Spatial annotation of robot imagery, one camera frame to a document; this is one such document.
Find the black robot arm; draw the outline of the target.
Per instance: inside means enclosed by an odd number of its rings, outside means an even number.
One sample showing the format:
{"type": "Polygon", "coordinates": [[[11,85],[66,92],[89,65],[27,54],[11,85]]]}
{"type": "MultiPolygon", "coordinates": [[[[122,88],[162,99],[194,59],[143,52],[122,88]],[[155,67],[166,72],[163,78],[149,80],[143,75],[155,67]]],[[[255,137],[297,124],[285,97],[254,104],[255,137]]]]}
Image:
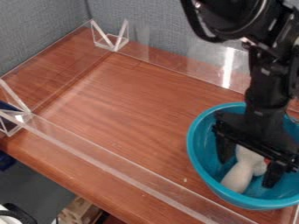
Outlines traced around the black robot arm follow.
{"type": "Polygon", "coordinates": [[[270,160],[263,187],[299,170],[299,142],[287,133],[285,116],[299,96],[299,9],[286,0],[181,0],[197,36],[223,43],[243,41],[250,86],[246,111],[215,114],[219,160],[241,145],[270,160]]]}

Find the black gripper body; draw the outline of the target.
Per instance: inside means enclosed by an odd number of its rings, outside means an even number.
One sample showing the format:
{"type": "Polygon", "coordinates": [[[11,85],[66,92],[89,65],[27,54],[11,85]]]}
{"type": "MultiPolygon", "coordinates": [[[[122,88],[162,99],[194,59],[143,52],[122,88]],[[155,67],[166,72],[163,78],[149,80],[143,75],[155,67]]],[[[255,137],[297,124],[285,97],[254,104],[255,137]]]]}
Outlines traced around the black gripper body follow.
{"type": "Polygon", "coordinates": [[[282,161],[287,165],[286,172],[299,171],[299,140],[286,127],[283,115],[258,117],[235,112],[221,111],[214,113],[215,124],[213,132],[227,136],[237,145],[245,146],[270,160],[282,161]]]}

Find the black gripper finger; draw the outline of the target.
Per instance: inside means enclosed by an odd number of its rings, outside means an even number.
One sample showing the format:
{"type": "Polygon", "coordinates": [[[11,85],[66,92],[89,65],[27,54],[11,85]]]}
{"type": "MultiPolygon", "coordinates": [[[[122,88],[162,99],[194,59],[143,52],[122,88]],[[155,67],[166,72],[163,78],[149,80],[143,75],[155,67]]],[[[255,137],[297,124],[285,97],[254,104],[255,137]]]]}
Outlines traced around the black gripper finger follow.
{"type": "Polygon", "coordinates": [[[282,161],[266,159],[266,174],[263,178],[263,187],[273,188],[279,182],[287,170],[287,165],[282,161]]]}
{"type": "Polygon", "coordinates": [[[219,132],[217,133],[217,149],[219,161],[225,164],[235,154],[237,143],[219,132]]]}

